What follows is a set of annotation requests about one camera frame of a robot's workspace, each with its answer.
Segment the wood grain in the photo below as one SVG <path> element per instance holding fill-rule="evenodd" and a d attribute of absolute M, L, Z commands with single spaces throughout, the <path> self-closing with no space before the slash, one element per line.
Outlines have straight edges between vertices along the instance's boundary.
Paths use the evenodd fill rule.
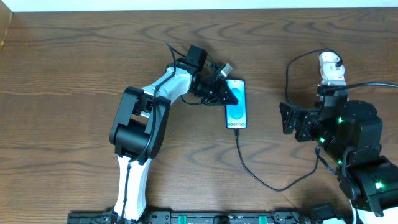
<path fill-rule="evenodd" d="M 245 79 L 241 149 L 249 168 L 274 187 L 315 161 L 314 143 L 282 134 L 278 105 L 289 60 L 331 47 L 344 58 L 348 83 L 398 83 L 396 9 L 17 13 L 0 57 L 0 223 L 65 223 L 71 211 L 114 205 L 119 169 L 110 127 L 128 85 L 163 75 L 171 62 L 165 40 L 182 52 L 204 45 L 234 67 L 232 77 Z M 316 55 L 292 65 L 292 100 L 314 102 L 318 66 Z M 350 91 L 351 99 L 375 104 L 384 121 L 382 153 L 395 163 L 397 94 Z M 206 211 L 349 206 L 322 166 L 288 191 L 265 189 L 242 169 L 224 108 L 179 100 L 149 171 L 147 201 Z"/>
<path fill-rule="evenodd" d="M 0 1 L 0 50 L 4 45 L 4 39 L 6 38 L 11 16 L 12 12 L 2 1 Z"/>

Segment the blue phone screen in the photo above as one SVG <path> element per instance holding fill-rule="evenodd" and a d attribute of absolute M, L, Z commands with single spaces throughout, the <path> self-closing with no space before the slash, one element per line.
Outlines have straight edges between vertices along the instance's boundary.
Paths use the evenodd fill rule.
<path fill-rule="evenodd" d="M 244 92 L 244 81 L 227 80 L 227 85 L 238 99 L 237 105 L 226 105 L 226 127 L 227 128 L 246 128 L 246 99 Z"/>

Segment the white wall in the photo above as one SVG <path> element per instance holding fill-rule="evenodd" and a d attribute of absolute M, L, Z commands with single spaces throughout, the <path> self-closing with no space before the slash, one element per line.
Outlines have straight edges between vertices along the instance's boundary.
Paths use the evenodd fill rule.
<path fill-rule="evenodd" d="M 398 7 L 398 0 L 0 0 L 13 12 Z"/>

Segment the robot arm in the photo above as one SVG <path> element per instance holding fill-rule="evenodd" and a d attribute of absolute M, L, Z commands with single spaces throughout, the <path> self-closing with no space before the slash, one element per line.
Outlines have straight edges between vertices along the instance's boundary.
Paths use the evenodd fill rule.
<path fill-rule="evenodd" d="M 292 134 L 295 129 L 297 141 L 318 142 L 336 162 L 340 189 L 361 219 L 374 223 L 373 218 L 381 223 L 398 208 L 398 167 L 380 156 L 382 121 L 375 107 L 348 100 L 342 87 L 346 85 L 344 67 L 336 66 L 336 57 L 333 52 L 320 56 L 323 80 L 315 108 L 280 103 L 283 132 Z"/>
<path fill-rule="evenodd" d="M 225 82 L 232 68 L 228 64 L 222 67 L 212 64 L 212 74 L 207 77 L 201 73 L 206 57 L 204 49 L 191 46 L 187 56 L 178 59 L 178 63 L 170 64 L 156 82 L 142 89 L 130 86 L 124 91 L 109 135 L 120 166 L 119 195 L 111 216 L 112 222 L 118 223 L 121 218 L 138 220 L 143 214 L 149 165 L 162 145 L 170 105 L 179 96 L 192 92 L 206 105 L 238 103 Z M 153 105 L 156 86 L 159 90 L 156 105 Z M 154 106 L 155 129 L 150 138 Z M 133 114 L 149 118 L 148 123 L 136 121 L 132 118 Z"/>

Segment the black cable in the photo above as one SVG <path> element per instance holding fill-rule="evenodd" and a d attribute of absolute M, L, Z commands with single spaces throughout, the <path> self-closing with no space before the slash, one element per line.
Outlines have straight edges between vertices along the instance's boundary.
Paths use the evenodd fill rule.
<path fill-rule="evenodd" d="M 174 49 L 174 47 L 172 47 L 172 50 L 175 52 L 175 53 L 177 53 L 177 54 L 179 54 L 181 57 L 187 57 L 187 56 L 185 56 L 184 54 L 181 54 L 178 50 L 175 50 Z"/>
<path fill-rule="evenodd" d="M 325 165 L 325 167 L 333 174 L 336 175 L 336 172 L 333 170 L 333 168 L 329 165 L 329 163 L 322 158 L 321 155 L 319 155 L 319 151 L 315 151 L 315 154 L 317 155 L 317 158 L 319 158 L 319 160 L 323 163 L 323 165 Z"/>
<path fill-rule="evenodd" d="M 126 208 L 126 202 L 127 202 L 127 183 L 129 181 L 129 174 L 130 174 L 130 169 L 131 169 L 131 162 L 142 159 L 144 156 L 146 156 L 147 151 L 148 151 L 148 147 L 150 142 L 152 141 L 153 137 L 154 137 L 154 133 L 155 133 L 155 126 L 156 126 L 156 107 L 157 107 L 157 103 L 156 103 L 156 94 L 159 91 L 159 88 L 168 80 L 170 80 L 174 75 L 175 75 L 175 70 L 177 68 L 177 61 L 175 59 L 175 55 L 174 55 L 174 51 L 176 51 L 175 49 L 173 50 L 173 47 L 166 42 L 167 46 L 170 49 L 170 52 L 172 53 L 172 57 L 173 57 L 173 72 L 171 75 L 169 75 L 167 78 L 165 78 L 163 81 L 161 81 L 158 85 L 155 86 L 155 90 L 154 90 L 154 95 L 153 95 L 153 102 L 152 102 L 152 127 L 150 130 L 150 135 L 149 135 L 149 139 L 147 141 L 147 144 L 144 147 L 144 150 L 135 158 L 135 159 L 130 159 L 129 163 L 127 165 L 127 175 L 126 175 L 126 181 L 124 184 L 124 200 L 123 200 L 123 208 L 122 208 L 122 214 L 121 214 L 121 221 L 125 222 L 126 219 L 124 218 L 124 212 L 125 212 L 125 208 Z"/>
<path fill-rule="evenodd" d="M 180 96 L 180 98 L 181 98 L 181 100 L 182 100 L 184 103 L 189 104 L 189 105 L 201 105 L 201 104 L 203 103 L 203 97 L 200 98 L 200 102 L 195 102 L 195 103 L 186 102 L 185 99 L 184 99 L 184 97 L 183 97 L 182 95 Z"/>
<path fill-rule="evenodd" d="M 236 138 L 236 149 L 238 150 L 239 159 L 241 160 L 243 169 L 244 169 L 248 174 L 250 174 L 254 179 L 256 179 L 256 180 L 257 180 L 258 182 L 260 182 L 263 186 L 267 187 L 267 188 L 270 189 L 270 190 L 273 190 L 273 191 L 275 191 L 275 192 L 282 192 L 282 191 L 285 191 L 285 190 L 289 189 L 291 186 L 295 185 L 295 184 L 296 184 L 297 182 L 299 182 L 300 180 L 302 180 L 302 179 L 304 179 L 304 178 L 306 178 L 306 177 L 311 176 L 311 175 L 312 175 L 313 173 L 315 173 L 315 171 L 317 170 L 317 167 L 318 167 L 318 160 L 319 160 L 318 157 L 317 157 L 317 159 L 316 159 L 316 161 L 315 161 L 315 167 L 314 167 L 313 171 L 311 171 L 311 172 L 309 172 L 308 174 L 305 174 L 304 176 L 298 178 L 297 180 L 293 181 L 291 184 L 289 184 L 288 186 L 286 186 L 286 187 L 284 187 L 284 188 L 282 188 L 282 189 L 275 189 L 275 188 L 271 187 L 270 185 L 264 183 L 262 180 L 260 180 L 256 175 L 254 175 L 254 174 L 246 167 L 246 165 L 245 165 L 244 162 L 243 162 L 241 150 L 240 150 L 240 148 L 239 148 L 239 141 L 238 141 L 238 138 L 239 138 L 239 130 L 238 130 L 238 129 L 235 129 L 234 131 L 235 131 L 235 138 Z M 317 146 L 317 147 L 315 148 L 315 152 L 317 152 L 317 151 L 319 152 L 320 148 L 321 148 L 320 146 Z"/>
<path fill-rule="evenodd" d="M 353 146 L 350 146 L 346 150 L 344 150 L 344 153 L 343 153 L 343 163 L 341 165 L 341 172 L 343 173 L 344 177 L 347 177 L 346 166 L 347 166 L 348 153 L 350 153 L 352 151 L 355 151 L 355 148 Z"/>
<path fill-rule="evenodd" d="M 341 87 L 337 87 L 337 88 L 326 89 L 325 93 L 333 93 L 335 91 L 348 90 L 348 89 L 351 89 L 351 88 L 364 87 L 364 86 L 383 86 L 383 87 L 398 88 L 398 85 L 397 84 L 393 84 L 393 83 L 367 82 L 367 83 L 357 83 L 357 84 L 348 85 L 348 86 L 341 86 Z"/>
<path fill-rule="evenodd" d="M 291 61 L 287 64 L 287 66 L 286 66 L 286 87 L 285 87 L 286 102 L 289 103 L 289 92 L 288 92 L 288 89 L 289 89 L 289 67 L 290 67 L 290 64 L 292 64 L 292 63 L 293 63 L 294 61 L 296 61 L 297 59 L 302 58 L 302 57 L 304 57 L 304 56 L 306 56 L 306 55 L 309 55 L 309 54 L 312 54 L 312 53 L 315 53 L 315 52 L 321 52 L 321 51 L 330 51 L 330 52 L 333 52 L 333 53 L 335 53 L 335 54 L 340 58 L 340 61 L 338 61 L 338 62 L 336 63 L 336 67 L 340 67 L 340 66 L 343 64 L 343 59 L 342 59 L 334 50 L 332 50 L 332 49 L 330 49 L 330 48 L 324 48 L 324 49 L 313 50 L 313 51 L 307 52 L 307 53 L 305 53 L 305 54 L 302 54 L 302 55 L 300 55 L 300 56 L 298 56 L 298 57 L 295 57 L 295 58 L 294 58 L 293 60 L 291 60 Z"/>

